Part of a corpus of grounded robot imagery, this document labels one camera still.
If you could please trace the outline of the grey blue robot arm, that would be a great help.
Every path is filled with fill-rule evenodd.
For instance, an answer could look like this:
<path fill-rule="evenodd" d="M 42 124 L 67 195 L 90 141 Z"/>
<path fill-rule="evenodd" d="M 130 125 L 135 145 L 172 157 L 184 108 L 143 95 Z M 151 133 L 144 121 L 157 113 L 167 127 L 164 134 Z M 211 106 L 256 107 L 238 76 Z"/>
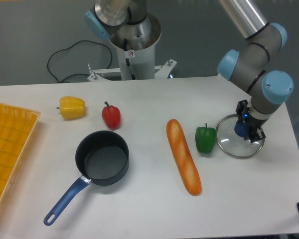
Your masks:
<path fill-rule="evenodd" d="M 262 125 L 293 91 L 292 78 L 283 71 L 266 72 L 264 66 L 285 45 L 288 35 L 269 23 L 251 0 L 223 0 L 221 5 L 248 46 L 228 51 L 218 73 L 251 96 L 237 104 L 235 133 L 251 142 L 262 140 Z M 144 0 L 98 0 L 85 13 L 85 21 L 100 39 L 117 50 L 123 80 L 166 78 L 170 70 L 155 69 L 155 45 L 161 36 L 158 20 L 147 12 Z"/>

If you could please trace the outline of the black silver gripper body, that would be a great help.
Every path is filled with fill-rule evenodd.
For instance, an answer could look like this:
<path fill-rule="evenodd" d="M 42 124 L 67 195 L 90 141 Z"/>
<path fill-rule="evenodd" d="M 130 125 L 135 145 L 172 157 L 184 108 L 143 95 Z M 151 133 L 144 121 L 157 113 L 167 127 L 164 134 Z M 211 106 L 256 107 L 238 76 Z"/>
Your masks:
<path fill-rule="evenodd" d="M 247 136 L 247 130 L 252 128 L 262 128 L 262 125 L 269 119 L 267 115 L 257 112 L 251 103 L 248 102 L 249 117 L 247 119 L 238 119 L 235 124 L 235 133 L 244 138 Z"/>

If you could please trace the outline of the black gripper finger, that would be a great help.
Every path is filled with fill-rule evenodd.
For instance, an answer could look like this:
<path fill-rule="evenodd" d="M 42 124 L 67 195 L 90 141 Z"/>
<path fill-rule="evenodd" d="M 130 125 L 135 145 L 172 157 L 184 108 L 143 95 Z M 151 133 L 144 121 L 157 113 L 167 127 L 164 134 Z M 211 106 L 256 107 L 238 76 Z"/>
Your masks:
<path fill-rule="evenodd" d="M 247 130 L 247 136 L 244 137 L 244 140 L 249 140 L 250 142 L 256 142 L 266 138 L 266 135 L 262 128 L 252 128 L 250 127 Z"/>
<path fill-rule="evenodd" d="M 249 117 L 249 107 L 247 100 L 242 100 L 237 103 L 236 115 L 240 120 L 246 120 Z"/>

